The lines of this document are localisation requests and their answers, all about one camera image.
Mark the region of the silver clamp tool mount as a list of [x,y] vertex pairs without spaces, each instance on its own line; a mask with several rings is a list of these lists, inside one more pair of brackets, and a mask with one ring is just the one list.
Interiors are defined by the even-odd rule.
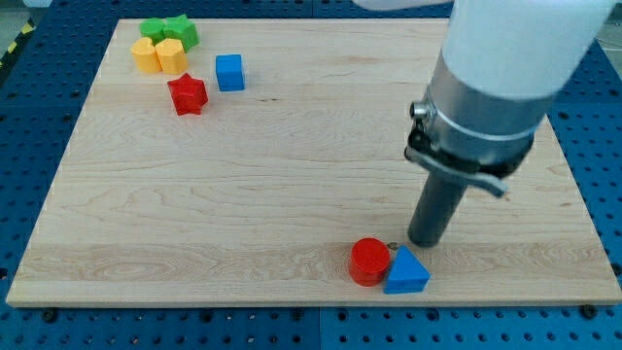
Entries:
[[404,156],[431,175],[503,196],[503,178],[521,164],[552,103],[552,96],[494,96],[462,82],[443,56],[424,98],[413,102]]

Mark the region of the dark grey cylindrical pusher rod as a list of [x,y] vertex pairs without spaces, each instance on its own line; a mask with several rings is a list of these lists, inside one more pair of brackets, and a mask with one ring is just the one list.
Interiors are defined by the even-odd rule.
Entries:
[[466,189],[464,185],[431,173],[408,227],[409,240],[424,248],[438,244]]

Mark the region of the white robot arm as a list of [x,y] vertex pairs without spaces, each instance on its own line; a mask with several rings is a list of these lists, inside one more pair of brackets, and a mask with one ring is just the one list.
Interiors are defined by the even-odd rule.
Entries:
[[454,0],[424,97],[409,107],[407,160],[428,170],[408,227],[436,245],[469,187],[496,197],[530,151],[614,0]]

